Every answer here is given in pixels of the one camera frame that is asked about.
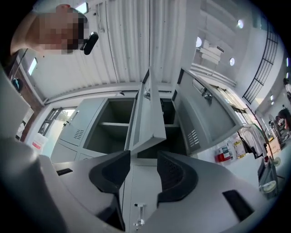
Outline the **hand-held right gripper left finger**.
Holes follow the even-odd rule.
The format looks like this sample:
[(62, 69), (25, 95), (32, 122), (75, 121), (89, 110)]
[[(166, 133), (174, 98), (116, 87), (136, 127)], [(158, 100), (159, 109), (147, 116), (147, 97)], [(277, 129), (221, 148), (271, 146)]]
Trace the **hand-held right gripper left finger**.
[(130, 171), (130, 151), (53, 166), (82, 207), (107, 224), (125, 231), (119, 190)]

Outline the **white hanging clothes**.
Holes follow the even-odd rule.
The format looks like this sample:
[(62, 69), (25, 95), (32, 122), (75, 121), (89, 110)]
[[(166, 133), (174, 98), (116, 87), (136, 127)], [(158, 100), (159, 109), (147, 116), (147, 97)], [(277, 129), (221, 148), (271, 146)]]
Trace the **white hanging clothes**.
[(252, 153), (257, 157), (267, 157), (266, 141), (262, 134), (262, 131), (256, 124), (249, 124), (243, 126), (238, 134), (247, 145), (252, 149)]

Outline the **clear bottle white cap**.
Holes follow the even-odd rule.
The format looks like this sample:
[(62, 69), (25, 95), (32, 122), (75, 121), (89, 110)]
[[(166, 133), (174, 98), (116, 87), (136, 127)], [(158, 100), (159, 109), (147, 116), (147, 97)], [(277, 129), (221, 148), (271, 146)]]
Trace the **clear bottle white cap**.
[(226, 141), (226, 145), (228, 147), (229, 155), (231, 160), (235, 160), (235, 149), (234, 149), (234, 144), (231, 140)]

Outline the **rectangular ceiling light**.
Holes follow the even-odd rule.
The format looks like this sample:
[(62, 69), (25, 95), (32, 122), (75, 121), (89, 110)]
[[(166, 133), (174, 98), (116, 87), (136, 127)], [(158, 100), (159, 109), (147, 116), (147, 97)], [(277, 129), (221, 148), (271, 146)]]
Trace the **rectangular ceiling light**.
[(82, 14), (87, 14), (89, 12), (89, 5), (87, 2), (79, 3), (76, 7), (74, 7), (78, 12)]
[(33, 58), (33, 60), (32, 60), (32, 62), (31, 62), (31, 64), (30, 64), (30, 66), (29, 66), (29, 68), (28, 68), (28, 74), (29, 74), (30, 76), (32, 75), (34, 69), (36, 68), (37, 63), (38, 63), (37, 58), (36, 58), (36, 57)]

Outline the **black-framed window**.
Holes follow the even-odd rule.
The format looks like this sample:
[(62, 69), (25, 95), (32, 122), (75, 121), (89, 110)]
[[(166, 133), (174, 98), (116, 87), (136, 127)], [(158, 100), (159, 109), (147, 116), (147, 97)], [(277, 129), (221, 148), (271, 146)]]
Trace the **black-framed window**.
[(71, 115), (74, 113), (76, 107), (73, 108), (53, 108), (48, 116), (45, 118), (44, 122), (42, 123), (38, 133), (40, 133), (43, 136), (48, 135), (48, 131), (52, 128), (53, 123), (56, 120), (59, 120), (61, 122), (66, 122), (69, 120)]

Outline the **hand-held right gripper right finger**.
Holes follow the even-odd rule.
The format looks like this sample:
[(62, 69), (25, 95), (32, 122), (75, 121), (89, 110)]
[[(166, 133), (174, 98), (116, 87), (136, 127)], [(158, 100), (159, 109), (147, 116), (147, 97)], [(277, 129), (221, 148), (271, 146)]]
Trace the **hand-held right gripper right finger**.
[(156, 227), (161, 230), (227, 230), (253, 213), (262, 215), (267, 199), (229, 169), (170, 152), (158, 152), (162, 191)]

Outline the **black hanging clothes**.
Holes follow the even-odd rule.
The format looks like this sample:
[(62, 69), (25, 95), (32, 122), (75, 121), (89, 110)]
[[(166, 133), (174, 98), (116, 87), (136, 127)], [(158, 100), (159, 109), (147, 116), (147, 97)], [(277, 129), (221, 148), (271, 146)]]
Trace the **black hanging clothes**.
[(245, 152), (247, 153), (253, 153), (254, 155), (256, 154), (256, 151), (254, 149), (254, 147), (251, 147), (246, 141), (244, 138), (241, 138), (241, 141), (243, 143), (243, 146), (244, 146), (244, 149), (245, 149)]

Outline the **labelled bottle red cap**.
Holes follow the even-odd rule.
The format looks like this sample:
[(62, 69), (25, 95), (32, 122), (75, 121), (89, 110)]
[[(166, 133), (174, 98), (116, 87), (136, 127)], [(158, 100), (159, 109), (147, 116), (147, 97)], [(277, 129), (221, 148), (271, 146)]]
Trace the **labelled bottle red cap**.
[(223, 146), (216, 150), (215, 162), (225, 162), (227, 160), (230, 160), (230, 158), (231, 157), (228, 146)]

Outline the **white box unit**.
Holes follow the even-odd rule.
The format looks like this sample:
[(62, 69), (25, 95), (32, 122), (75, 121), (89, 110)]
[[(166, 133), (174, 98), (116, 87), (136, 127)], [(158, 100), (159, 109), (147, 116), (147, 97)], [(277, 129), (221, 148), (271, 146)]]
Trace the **white box unit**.
[(221, 165), (235, 174), (238, 178), (248, 182), (254, 187), (259, 187), (258, 169), (263, 162), (263, 157), (254, 158), (252, 153), (247, 153), (243, 158), (215, 162), (215, 151), (208, 149), (197, 154), (198, 159)]

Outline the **grey metal locker cabinet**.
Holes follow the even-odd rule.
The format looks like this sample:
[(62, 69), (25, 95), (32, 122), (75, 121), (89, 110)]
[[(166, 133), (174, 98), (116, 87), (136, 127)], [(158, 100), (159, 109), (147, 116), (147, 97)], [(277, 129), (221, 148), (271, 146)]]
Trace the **grey metal locker cabinet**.
[[(157, 209), (157, 196), (162, 191), (157, 171), (159, 151), (190, 155), (199, 145), (196, 132), (181, 98), (161, 99), (166, 138), (144, 144), (131, 156), (130, 172), (120, 194), (125, 228), (134, 233), (142, 229)], [(72, 162), (99, 157), (121, 150), (131, 150), (143, 139), (145, 130), (136, 129), (148, 118), (148, 101), (138, 98), (84, 99), (65, 124), (51, 155), (53, 163)]]

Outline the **clear water jug red label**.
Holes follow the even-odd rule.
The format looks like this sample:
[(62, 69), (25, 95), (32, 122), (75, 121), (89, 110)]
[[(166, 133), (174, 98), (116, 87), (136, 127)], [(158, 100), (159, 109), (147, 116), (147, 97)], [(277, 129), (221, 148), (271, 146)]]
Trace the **clear water jug red label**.
[(48, 142), (48, 138), (40, 133), (35, 134), (34, 139), (31, 143), (31, 147), (38, 153), (41, 153)]

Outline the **white ceiling air unit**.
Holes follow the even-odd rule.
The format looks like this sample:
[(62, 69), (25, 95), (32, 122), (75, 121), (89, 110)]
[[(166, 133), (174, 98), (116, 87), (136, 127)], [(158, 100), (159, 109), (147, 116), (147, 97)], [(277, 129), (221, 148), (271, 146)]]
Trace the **white ceiling air unit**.
[(218, 65), (224, 50), (220, 46), (212, 45), (209, 41), (204, 40), (203, 46), (200, 48), (200, 52), (202, 59)]

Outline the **wooden coat stand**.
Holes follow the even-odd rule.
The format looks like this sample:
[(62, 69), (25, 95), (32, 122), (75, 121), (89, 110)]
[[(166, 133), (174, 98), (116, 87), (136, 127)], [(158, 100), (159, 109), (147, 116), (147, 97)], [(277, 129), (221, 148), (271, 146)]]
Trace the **wooden coat stand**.
[(259, 125), (259, 127), (260, 127), (260, 129), (261, 129), (261, 131), (262, 131), (263, 137), (264, 137), (264, 139), (265, 139), (265, 141), (266, 141), (266, 144), (268, 145), (269, 152), (271, 153), (271, 158), (272, 158), (272, 160), (274, 160), (274, 156), (273, 156), (273, 152), (272, 152), (272, 149), (271, 149), (271, 146), (270, 146), (269, 140), (268, 140), (268, 138), (267, 138), (267, 136), (266, 136), (266, 134), (265, 134), (265, 131), (263, 130), (263, 127), (262, 127), (262, 125), (261, 125), (259, 119), (257, 118), (256, 114), (251, 110), (251, 108), (250, 108), (247, 104), (246, 104), (246, 106), (247, 106), (247, 108), (250, 110), (250, 112), (252, 113), (252, 115), (254, 116), (255, 120), (257, 121), (257, 123), (258, 123), (258, 125)]

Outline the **grey wheeled cart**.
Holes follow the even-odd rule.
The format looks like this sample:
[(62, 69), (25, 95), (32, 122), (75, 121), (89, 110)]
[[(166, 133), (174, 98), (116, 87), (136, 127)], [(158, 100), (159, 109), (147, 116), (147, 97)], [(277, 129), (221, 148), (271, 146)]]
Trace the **grey wheeled cart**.
[(267, 198), (271, 199), (278, 194), (278, 176), (276, 167), (281, 163), (281, 159), (269, 158), (267, 162), (262, 159), (258, 169), (259, 191)]

